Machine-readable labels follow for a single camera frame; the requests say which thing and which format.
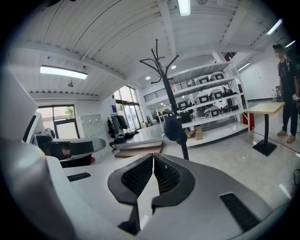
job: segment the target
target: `black t-shirt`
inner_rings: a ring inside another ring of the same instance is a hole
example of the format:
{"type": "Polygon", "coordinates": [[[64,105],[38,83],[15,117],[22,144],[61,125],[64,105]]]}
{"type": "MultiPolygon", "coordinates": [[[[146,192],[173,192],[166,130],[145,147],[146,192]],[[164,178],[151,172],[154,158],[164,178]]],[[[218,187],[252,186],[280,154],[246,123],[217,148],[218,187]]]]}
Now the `black t-shirt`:
{"type": "Polygon", "coordinates": [[[282,94],[285,102],[292,102],[292,96],[296,93],[295,81],[297,71],[295,65],[286,59],[278,64],[278,75],[281,77],[282,94]]]}

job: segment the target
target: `black table base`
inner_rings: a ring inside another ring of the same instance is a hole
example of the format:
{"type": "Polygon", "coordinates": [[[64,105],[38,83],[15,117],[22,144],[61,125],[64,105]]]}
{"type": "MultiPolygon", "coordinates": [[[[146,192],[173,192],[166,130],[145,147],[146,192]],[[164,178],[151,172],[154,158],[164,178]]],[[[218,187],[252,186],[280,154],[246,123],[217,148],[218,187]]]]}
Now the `black table base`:
{"type": "Polygon", "coordinates": [[[272,153],[272,151],[275,150],[277,147],[276,145],[268,142],[269,137],[269,115],[264,115],[264,140],[261,140],[259,143],[253,146],[253,148],[259,152],[261,152],[263,155],[268,156],[272,153]]]}

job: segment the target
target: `red box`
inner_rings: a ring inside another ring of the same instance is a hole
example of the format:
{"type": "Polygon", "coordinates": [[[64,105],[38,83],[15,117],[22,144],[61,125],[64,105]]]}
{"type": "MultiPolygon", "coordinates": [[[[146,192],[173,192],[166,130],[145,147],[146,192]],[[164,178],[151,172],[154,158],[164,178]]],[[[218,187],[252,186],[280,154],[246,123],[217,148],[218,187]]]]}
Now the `red box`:
{"type": "MultiPolygon", "coordinates": [[[[250,118],[250,130],[253,130],[254,129],[254,113],[245,113],[245,114],[248,114],[249,118],[250,118]]],[[[244,124],[247,124],[248,125],[248,120],[247,118],[245,117],[244,114],[243,115],[243,123],[244,124]]]]}

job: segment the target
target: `white corrugated ceiling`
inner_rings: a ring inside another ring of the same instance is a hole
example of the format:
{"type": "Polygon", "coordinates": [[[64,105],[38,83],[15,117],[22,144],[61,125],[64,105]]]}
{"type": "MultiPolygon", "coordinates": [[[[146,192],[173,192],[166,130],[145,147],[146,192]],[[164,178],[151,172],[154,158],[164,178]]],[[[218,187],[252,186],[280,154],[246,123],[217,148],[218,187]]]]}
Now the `white corrugated ceiling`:
{"type": "MultiPolygon", "coordinates": [[[[139,79],[151,70],[141,66],[139,60],[151,57],[156,38],[160,56],[169,58],[172,41],[176,54],[183,59],[200,56],[198,49],[222,47],[222,39],[241,3],[225,0],[220,6],[216,0],[208,0],[206,5],[199,5],[191,0],[191,16],[180,17],[176,0],[162,1],[167,3],[168,14],[162,14],[159,2],[61,0],[28,19],[15,38],[19,47],[10,51],[8,62],[28,92],[109,95],[130,81],[142,83],[139,79]],[[49,46],[58,52],[53,54],[47,50],[49,46]],[[70,88],[68,77],[41,75],[41,64],[84,71],[88,78],[73,79],[74,87],[70,88]]],[[[253,0],[224,47],[249,50],[276,21],[267,7],[253,0]]]]}

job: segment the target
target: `wooden step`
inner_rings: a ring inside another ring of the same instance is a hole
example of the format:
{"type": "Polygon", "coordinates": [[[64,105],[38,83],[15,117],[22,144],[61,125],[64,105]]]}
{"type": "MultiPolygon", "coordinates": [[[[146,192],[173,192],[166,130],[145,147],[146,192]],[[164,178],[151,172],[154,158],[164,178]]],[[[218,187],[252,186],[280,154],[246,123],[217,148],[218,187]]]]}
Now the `wooden step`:
{"type": "Polygon", "coordinates": [[[142,150],[131,150],[131,151],[120,151],[114,156],[116,158],[130,158],[139,154],[147,154],[147,153],[161,153],[163,150],[163,146],[160,148],[152,148],[152,149],[142,149],[142,150]]]}
{"type": "Polygon", "coordinates": [[[156,148],[161,148],[162,146],[163,146],[163,141],[158,141],[158,142],[125,146],[122,147],[120,151],[156,149],[156,148]]]}

